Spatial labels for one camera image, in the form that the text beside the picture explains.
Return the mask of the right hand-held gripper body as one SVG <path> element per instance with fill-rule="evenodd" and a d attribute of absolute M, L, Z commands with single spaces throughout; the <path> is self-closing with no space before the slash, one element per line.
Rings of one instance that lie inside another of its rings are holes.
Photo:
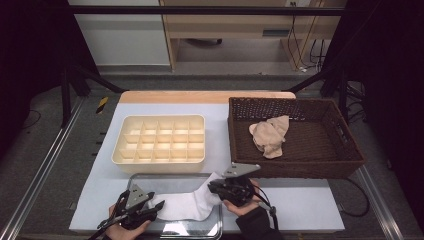
<path fill-rule="evenodd" d="M 258 164 L 232 163 L 222 174 L 224 183 L 221 198 L 237 207 L 248 203 L 255 194 L 248 175 L 260 169 Z"/>

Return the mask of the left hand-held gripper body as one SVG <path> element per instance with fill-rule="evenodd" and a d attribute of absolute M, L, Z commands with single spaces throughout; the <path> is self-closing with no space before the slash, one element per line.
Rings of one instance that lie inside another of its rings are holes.
<path fill-rule="evenodd" d="M 114 217 L 124 229 L 134 230 L 146 221 L 155 221 L 157 211 L 145 205 L 154 197 L 153 192 L 145 193 L 138 187 L 127 190 L 115 206 Z"/>

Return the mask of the white sock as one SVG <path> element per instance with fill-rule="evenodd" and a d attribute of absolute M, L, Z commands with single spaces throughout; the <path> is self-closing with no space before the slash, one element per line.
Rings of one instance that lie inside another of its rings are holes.
<path fill-rule="evenodd" d="M 154 202 L 164 200 L 164 207 L 158 212 L 158 218 L 166 221 L 195 220 L 203 221 L 209 217 L 213 208 L 220 205 L 222 200 L 208 189 L 210 181 L 221 179 L 212 173 L 196 190 L 186 193 L 158 194 Z"/>
<path fill-rule="evenodd" d="M 148 201 L 149 207 L 164 202 L 158 211 L 158 218 L 165 221 L 195 220 L 203 221 L 209 217 L 213 208 L 222 203 L 217 194 L 209 190 L 208 184 L 222 177 L 213 172 L 207 178 L 196 177 L 182 180 L 166 180 L 164 193 L 156 194 Z"/>

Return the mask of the clear box lid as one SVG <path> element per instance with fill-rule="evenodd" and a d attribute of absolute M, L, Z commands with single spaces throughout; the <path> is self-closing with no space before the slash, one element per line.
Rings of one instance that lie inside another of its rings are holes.
<path fill-rule="evenodd" d="M 196 174 L 136 174 L 133 175 L 128 186 L 137 185 L 144 192 L 154 192 L 155 195 L 164 193 L 163 184 L 166 180 L 182 180 L 186 178 L 205 177 L 212 173 Z M 222 208 L 221 204 L 213 208 L 208 218 L 203 221 L 177 220 L 165 221 L 158 218 L 150 225 L 148 234 L 157 235 L 166 240 L 218 240 L 222 235 Z"/>

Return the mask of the cream divided storage box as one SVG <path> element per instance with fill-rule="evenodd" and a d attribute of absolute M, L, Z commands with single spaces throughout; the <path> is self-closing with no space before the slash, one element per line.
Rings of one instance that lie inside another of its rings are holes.
<path fill-rule="evenodd" d="M 126 173 L 197 173 L 205 159 L 202 115 L 127 116 L 112 162 Z"/>

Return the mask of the brown wicker basket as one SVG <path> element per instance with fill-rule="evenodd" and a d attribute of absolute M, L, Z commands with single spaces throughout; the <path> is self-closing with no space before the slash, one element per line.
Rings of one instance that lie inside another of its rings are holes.
<path fill-rule="evenodd" d="M 289 117 L 282 155 L 267 159 L 254 144 L 249 126 Z M 231 97 L 228 132 L 231 160 L 258 164 L 256 178 L 344 179 L 365 163 L 348 125 L 330 99 Z"/>

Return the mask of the person's right hand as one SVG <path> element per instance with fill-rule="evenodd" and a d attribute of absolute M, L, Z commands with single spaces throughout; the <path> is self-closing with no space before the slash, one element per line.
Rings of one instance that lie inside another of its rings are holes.
<path fill-rule="evenodd" d="M 240 217 L 258 208 L 260 202 L 261 202 L 261 199 L 258 196 L 254 195 L 248 203 L 246 203 L 245 205 L 241 207 L 235 206 L 228 200 L 224 200 L 223 204 L 225 205 L 225 207 L 227 208 L 229 212 L 232 212 L 236 216 Z"/>

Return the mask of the person's left hand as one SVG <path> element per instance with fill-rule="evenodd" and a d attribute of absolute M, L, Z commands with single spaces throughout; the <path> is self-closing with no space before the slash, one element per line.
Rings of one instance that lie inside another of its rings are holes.
<path fill-rule="evenodd" d="M 106 229 L 105 234 L 111 240 L 136 240 L 137 237 L 141 236 L 151 224 L 150 220 L 147 220 L 136 229 L 128 230 L 122 227 L 120 224 L 114 224 Z"/>

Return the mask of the yellow black tape strip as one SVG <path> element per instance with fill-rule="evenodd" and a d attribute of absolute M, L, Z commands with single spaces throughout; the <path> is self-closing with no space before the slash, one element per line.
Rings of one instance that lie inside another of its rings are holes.
<path fill-rule="evenodd" d="M 100 113 L 102 113 L 102 111 L 103 111 L 103 109 L 104 109 L 104 107 L 105 107 L 105 105 L 106 105 L 106 103 L 108 102 L 108 97 L 103 97 L 101 100 L 100 100 L 100 102 L 99 102 L 99 104 L 98 104 L 98 107 L 97 107 L 97 109 L 96 109 L 96 114 L 100 114 Z"/>

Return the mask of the black metal stand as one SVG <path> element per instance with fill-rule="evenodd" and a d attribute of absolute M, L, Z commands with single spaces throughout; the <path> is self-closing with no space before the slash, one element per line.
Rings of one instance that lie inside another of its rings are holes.
<path fill-rule="evenodd" d="M 320 80 L 323 84 L 320 88 L 320 95 L 324 98 L 330 98 L 338 93 L 338 108 L 345 121 L 348 121 L 347 96 L 348 80 L 345 71 L 341 67 L 330 66 L 297 85 L 286 89 L 286 92 L 297 93 L 300 90 L 312 85 Z"/>
<path fill-rule="evenodd" d="M 93 80 L 114 93 L 125 92 L 125 89 L 112 84 L 98 73 L 91 72 L 82 66 L 69 65 L 65 67 L 61 72 L 62 128 L 64 128 L 71 119 L 70 87 L 73 87 L 78 96 L 88 96 L 91 89 L 86 82 L 87 79 Z"/>

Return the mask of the white cabinet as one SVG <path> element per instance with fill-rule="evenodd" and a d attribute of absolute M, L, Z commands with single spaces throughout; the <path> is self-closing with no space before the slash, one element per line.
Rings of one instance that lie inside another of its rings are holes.
<path fill-rule="evenodd" d="M 161 15 L 76 14 L 98 66 L 169 65 Z"/>

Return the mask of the wooden desk shelf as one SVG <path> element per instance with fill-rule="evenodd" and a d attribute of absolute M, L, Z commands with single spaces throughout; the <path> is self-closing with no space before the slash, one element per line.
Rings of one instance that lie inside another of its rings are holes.
<path fill-rule="evenodd" d="M 347 0 L 158 0 L 161 6 L 343 8 Z M 182 39 L 277 39 L 293 70 L 306 67 L 314 40 L 330 40 L 338 16 L 164 15 L 170 64 L 176 66 Z"/>

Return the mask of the black horizontal bar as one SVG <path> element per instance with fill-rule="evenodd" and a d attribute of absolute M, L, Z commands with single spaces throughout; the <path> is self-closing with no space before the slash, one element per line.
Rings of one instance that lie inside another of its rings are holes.
<path fill-rule="evenodd" d="M 342 16 L 344 8 L 71 5 L 74 14 Z"/>

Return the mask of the black curtain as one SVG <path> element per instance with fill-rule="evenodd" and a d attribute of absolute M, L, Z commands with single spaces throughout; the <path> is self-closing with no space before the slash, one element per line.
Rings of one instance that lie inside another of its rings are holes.
<path fill-rule="evenodd" d="M 29 115 L 31 100 L 60 85 L 59 59 L 98 71 L 68 0 L 0 0 L 0 160 Z"/>
<path fill-rule="evenodd" d="M 424 0 L 347 0 L 325 63 L 365 85 L 365 112 L 424 231 Z"/>

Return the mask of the aluminium rail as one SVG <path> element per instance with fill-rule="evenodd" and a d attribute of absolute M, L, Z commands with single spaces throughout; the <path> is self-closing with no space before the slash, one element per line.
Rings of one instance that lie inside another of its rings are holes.
<path fill-rule="evenodd" d="M 373 212 L 379 222 L 386 240 L 405 240 L 397 222 L 386 204 L 382 194 L 377 188 L 372 176 L 365 165 L 361 166 L 356 174 L 360 180 L 371 204 Z"/>
<path fill-rule="evenodd" d="M 0 231 L 0 240 L 15 240 L 17 238 L 51 172 L 51 169 L 60 155 L 70 132 L 73 129 L 73 126 L 81 112 L 81 107 L 84 105 L 85 101 L 86 99 L 84 97 L 77 97 L 75 99 L 68 122 L 57 131 L 55 139 L 51 142 L 46 155 L 43 157 L 43 160 L 32 177 L 31 182 L 27 186 L 25 193 L 20 198 L 19 204 L 16 206 L 13 215 Z"/>

